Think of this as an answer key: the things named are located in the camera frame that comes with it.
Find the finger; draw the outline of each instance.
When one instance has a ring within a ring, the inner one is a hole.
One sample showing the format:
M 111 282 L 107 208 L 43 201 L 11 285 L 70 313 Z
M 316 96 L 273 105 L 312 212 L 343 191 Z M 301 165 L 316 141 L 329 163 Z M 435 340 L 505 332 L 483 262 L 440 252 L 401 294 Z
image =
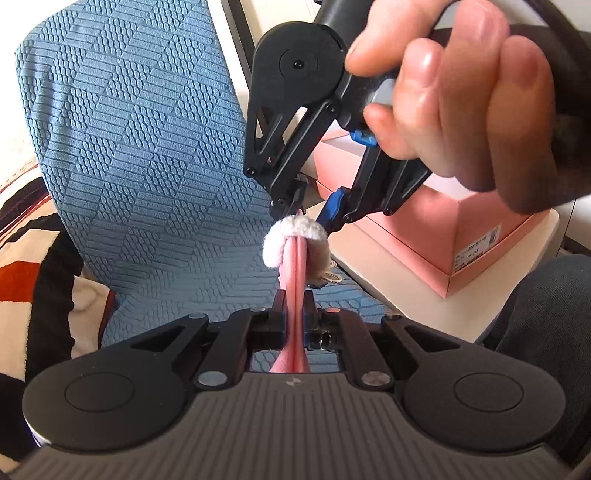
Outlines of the finger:
M 508 34 L 497 7 L 486 0 L 464 0 L 441 62 L 439 107 L 446 152 L 456 178 L 471 190 L 495 188 L 486 113 Z
M 426 38 L 409 43 L 398 76 L 392 105 L 400 135 L 429 169 L 453 177 L 439 121 L 438 73 L 443 47 Z
M 371 77 L 398 67 L 408 43 L 426 37 L 452 0 L 375 0 L 368 25 L 345 61 L 355 76 Z
M 397 160 L 417 158 L 413 146 L 407 144 L 400 134 L 390 107 L 372 103 L 365 108 L 363 115 L 380 148 L 389 157 Z
M 527 38 L 507 39 L 488 112 L 488 140 L 498 192 L 516 212 L 554 206 L 554 110 L 552 72 L 544 54 Z

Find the pink fabric strip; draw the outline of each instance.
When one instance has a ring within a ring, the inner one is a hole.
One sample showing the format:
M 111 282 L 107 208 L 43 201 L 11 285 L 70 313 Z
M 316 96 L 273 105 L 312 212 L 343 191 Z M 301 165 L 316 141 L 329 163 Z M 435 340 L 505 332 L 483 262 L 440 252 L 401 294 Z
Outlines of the pink fabric strip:
M 304 351 L 302 308 L 306 289 L 306 239 L 292 236 L 283 250 L 283 263 L 279 267 L 280 288 L 285 290 L 287 302 L 288 337 L 275 364 L 273 373 L 308 373 L 310 366 Z

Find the blue clip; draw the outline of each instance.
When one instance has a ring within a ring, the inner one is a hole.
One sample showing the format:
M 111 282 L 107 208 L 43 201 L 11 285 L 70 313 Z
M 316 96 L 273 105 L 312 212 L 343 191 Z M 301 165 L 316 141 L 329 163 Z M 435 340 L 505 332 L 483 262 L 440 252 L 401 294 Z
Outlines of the blue clip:
M 342 228 L 342 225 L 340 225 L 342 218 L 339 218 L 339 216 L 343 214 L 345 199 L 346 190 L 343 187 L 337 189 L 334 193 L 330 194 L 330 197 L 326 200 L 322 211 L 316 219 L 328 235 Z
M 365 145 L 366 147 L 377 147 L 378 141 L 375 139 L 371 133 L 364 132 L 362 130 L 356 130 L 351 132 L 351 140 L 354 142 L 360 143 Z

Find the striped blanket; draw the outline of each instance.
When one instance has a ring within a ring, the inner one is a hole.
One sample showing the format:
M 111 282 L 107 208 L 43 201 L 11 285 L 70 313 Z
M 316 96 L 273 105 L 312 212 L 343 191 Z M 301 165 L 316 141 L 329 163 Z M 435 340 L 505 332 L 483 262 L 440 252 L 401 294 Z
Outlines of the striped blanket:
M 113 294 L 93 280 L 37 166 L 0 190 L 0 469 L 35 448 L 24 388 L 42 370 L 97 350 Z

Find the small logo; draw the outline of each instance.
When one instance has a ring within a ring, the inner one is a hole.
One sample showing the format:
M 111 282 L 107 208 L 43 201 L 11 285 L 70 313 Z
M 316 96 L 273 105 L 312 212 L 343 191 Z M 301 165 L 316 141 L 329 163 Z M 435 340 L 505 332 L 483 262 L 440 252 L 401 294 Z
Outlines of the small logo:
M 299 378 L 296 377 L 291 377 L 291 380 L 288 380 L 287 382 L 285 382 L 287 385 L 289 385 L 290 387 L 296 387 L 299 384 L 301 384 L 301 380 Z

